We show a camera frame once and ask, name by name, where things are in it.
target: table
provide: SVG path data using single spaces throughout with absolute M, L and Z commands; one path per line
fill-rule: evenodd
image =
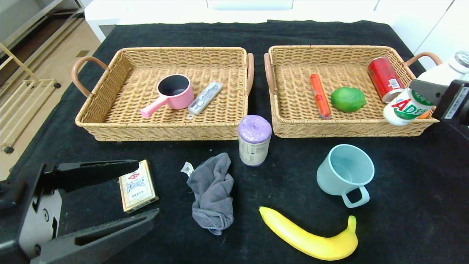
M 269 21 L 258 24 L 149 24 L 117 26 L 94 56 L 109 63 L 124 47 L 243 47 L 255 57 L 249 113 L 271 120 L 263 54 L 273 45 L 385 45 L 404 60 L 412 53 L 385 24 Z M 418 75 L 423 68 L 411 67 Z M 88 63 L 79 77 L 94 87 L 102 69 Z M 85 97 L 70 85 L 28 146 L 12 177 L 27 181 L 41 163 L 147 159 L 160 200 L 153 231 L 107 263 L 321 263 L 278 238 L 262 221 L 260 205 L 283 213 L 305 230 L 333 236 L 357 218 L 358 248 L 338 263 L 469 263 L 469 133 L 467 127 L 434 124 L 411 138 L 273 137 L 260 167 L 247 167 L 237 141 L 98 142 L 74 118 Z M 355 145 L 372 158 L 371 200 L 348 209 L 339 196 L 317 186 L 317 167 L 335 145 Z M 234 178 L 234 223 L 214 236 L 191 216 L 194 201 L 179 170 L 227 152 Z M 64 194 L 59 235 L 126 217 L 116 180 Z

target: tag on cloth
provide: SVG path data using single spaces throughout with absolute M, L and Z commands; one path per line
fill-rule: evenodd
M 190 177 L 193 171 L 194 171 L 194 167 L 192 167 L 192 164 L 186 161 L 186 163 L 184 163 L 184 167 L 181 169 L 181 172 L 186 173 L 187 177 Z

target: screw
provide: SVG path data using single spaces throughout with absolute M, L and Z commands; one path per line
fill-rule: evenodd
M 39 256 L 39 255 L 41 254 L 41 246 L 38 245 L 38 244 L 36 244 L 36 245 L 34 246 L 34 252 L 36 253 L 36 255 Z
M 42 210 L 42 212 L 44 213 L 44 220 L 49 222 L 49 212 L 47 212 L 45 208 Z

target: gray towel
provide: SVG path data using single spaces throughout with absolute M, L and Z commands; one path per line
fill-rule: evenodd
M 200 164 L 190 175 L 187 185 L 194 191 L 192 217 L 214 235 L 221 235 L 233 223 L 233 177 L 228 174 L 231 160 L 227 153 L 218 154 Z

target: pink saucepan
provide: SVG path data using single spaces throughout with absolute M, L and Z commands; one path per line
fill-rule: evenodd
M 172 74 L 161 79 L 156 88 L 159 93 L 158 99 L 143 108 L 140 113 L 149 118 L 158 108 L 167 104 L 172 109 L 186 108 L 194 100 L 192 84 L 187 76 Z

